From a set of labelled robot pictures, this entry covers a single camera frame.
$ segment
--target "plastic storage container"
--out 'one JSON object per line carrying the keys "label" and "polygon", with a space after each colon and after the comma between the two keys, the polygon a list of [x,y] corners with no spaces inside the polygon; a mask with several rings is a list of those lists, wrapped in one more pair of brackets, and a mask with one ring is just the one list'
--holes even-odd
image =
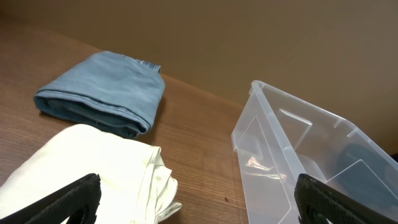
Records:
{"label": "plastic storage container", "polygon": [[232,134],[250,224],[299,223],[307,173],[398,221],[398,164],[353,123],[260,81]]}

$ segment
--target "folded blue denim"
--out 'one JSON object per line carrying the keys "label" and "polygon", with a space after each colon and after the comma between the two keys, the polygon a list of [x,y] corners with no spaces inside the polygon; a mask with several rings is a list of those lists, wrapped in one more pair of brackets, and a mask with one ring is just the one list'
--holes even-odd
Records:
{"label": "folded blue denim", "polygon": [[37,109],[124,138],[154,124],[165,83],[160,66],[104,51],[88,57],[34,96]]}

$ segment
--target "beige wall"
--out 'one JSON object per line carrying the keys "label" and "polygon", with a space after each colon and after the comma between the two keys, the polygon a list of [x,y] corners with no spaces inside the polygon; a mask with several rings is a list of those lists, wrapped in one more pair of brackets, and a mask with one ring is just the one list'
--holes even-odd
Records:
{"label": "beige wall", "polygon": [[242,105],[262,80],[398,152],[396,0],[2,0],[0,9]]}

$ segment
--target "folded white cloth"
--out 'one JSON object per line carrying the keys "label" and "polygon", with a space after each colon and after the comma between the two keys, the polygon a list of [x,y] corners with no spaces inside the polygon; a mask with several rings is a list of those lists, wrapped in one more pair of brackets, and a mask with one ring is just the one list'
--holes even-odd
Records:
{"label": "folded white cloth", "polygon": [[78,124],[63,130],[15,170],[0,188],[0,218],[86,174],[99,174],[96,224],[158,223],[178,211],[177,181],[160,147]]}

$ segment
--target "wooden tabletop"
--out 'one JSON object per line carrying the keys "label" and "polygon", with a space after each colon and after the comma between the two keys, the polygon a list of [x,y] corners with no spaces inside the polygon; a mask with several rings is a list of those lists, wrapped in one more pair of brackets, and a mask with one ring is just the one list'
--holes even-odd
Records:
{"label": "wooden tabletop", "polygon": [[[52,136],[73,125],[40,114],[33,96],[99,49],[24,23],[0,20],[0,185]],[[154,127],[138,141],[162,147],[181,211],[165,223],[248,223],[231,133],[242,107],[163,76]]]}

